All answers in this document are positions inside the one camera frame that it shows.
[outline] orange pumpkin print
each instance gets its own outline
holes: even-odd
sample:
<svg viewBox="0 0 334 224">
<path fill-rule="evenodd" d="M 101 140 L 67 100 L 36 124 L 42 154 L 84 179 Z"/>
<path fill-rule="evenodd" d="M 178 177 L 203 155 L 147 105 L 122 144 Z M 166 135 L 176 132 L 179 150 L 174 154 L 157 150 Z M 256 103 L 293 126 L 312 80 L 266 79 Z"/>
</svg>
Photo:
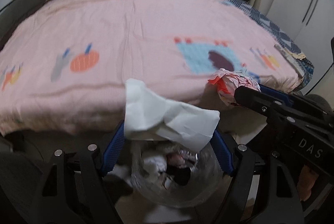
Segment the orange pumpkin print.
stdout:
<svg viewBox="0 0 334 224">
<path fill-rule="evenodd" d="M 71 71 L 82 72 L 93 68 L 99 61 L 100 54 L 91 50 L 91 44 L 86 48 L 85 53 L 76 56 L 71 62 Z"/>
</svg>

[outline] blue patterned quilt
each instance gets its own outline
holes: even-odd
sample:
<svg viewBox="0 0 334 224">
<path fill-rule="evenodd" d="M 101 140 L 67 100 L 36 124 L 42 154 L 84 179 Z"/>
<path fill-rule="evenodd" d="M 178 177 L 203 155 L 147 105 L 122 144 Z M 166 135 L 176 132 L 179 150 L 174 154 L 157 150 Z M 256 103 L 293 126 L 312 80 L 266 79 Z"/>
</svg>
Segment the blue patterned quilt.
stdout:
<svg viewBox="0 0 334 224">
<path fill-rule="evenodd" d="M 281 44 L 282 47 L 286 48 L 287 50 L 295 54 L 300 54 L 302 52 L 300 48 L 290 39 L 290 37 L 285 32 L 283 32 L 276 24 L 274 24 L 260 11 L 253 8 L 246 1 L 227 0 L 224 3 L 241 9 L 247 16 L 249 16 L 252 20 L 254 20 L 258 25 L 267 30 L 277 40 L 277 42 Z M 304 71 L 303 81 L 300 83 L 298 87 L 294 89 L 295 91 L 298 91 L 304 88 L 312 79 L 314 66 L 307 58 L 301 60 L 296 59 L 296 61 Z"/>
</svg>

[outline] blue gripper pad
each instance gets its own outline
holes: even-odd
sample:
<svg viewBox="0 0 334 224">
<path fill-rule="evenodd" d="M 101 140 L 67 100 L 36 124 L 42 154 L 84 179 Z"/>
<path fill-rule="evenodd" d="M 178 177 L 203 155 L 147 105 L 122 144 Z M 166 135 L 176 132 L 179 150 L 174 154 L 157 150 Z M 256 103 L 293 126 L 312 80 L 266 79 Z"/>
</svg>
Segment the blue gripper pad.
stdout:
<svg viewBox="0 0 334 224">
<path fill-rule="evenodd" d="M 262 93 L 283 101 L 287 107 L 292 107 L 293 103 L 290 101 L 289 96 L 287 94 L 263 85 L 260 85 L 260 89 Z"/>
<path fill-rule="evenodd" d="M 213 132 L 210 144 L 217 157 L 221 170 L 228 175 L 231 175 L 234 171 L 232 154 L 217 129 Z"/>
<path fill-rule="evenodd" d="M 113 139 L 109 143 L 102 157 L 102 167 L 100 169 L 103 176 L 114 169 L 116 161 L 120 155 L 120 152 L 124 146 L 124 122 L 116 131 Z"/>
</svg>

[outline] pink blanket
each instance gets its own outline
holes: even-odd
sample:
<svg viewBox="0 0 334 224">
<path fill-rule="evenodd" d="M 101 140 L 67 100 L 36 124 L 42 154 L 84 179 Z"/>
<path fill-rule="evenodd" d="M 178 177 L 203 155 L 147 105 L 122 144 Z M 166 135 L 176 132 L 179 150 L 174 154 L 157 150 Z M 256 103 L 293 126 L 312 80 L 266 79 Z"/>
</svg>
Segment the pink blanket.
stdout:
<svg viewBox="0 0 334 224">
<path fill-rule="evenodd" d="M 128 78 L 186 102 L 219 68 L 291 91 L 276 43 L 224 0 L 52 0 L 0 53 L 0 132 L 111 130 Z"/>
</svg>

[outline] dark cushion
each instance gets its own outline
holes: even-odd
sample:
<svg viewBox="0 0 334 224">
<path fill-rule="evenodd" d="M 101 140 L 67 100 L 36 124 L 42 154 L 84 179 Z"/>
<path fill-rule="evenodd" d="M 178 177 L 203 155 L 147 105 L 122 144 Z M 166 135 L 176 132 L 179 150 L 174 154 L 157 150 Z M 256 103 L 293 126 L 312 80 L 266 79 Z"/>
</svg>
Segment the dark cushion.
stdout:
<svg viewBox="0 0 334 224">
<path fill-rule="evenodd" d="M 40 9 L 46 0 L 14 0 L 0 12 L 0 51 L 17 26 Z"/>
</svg>

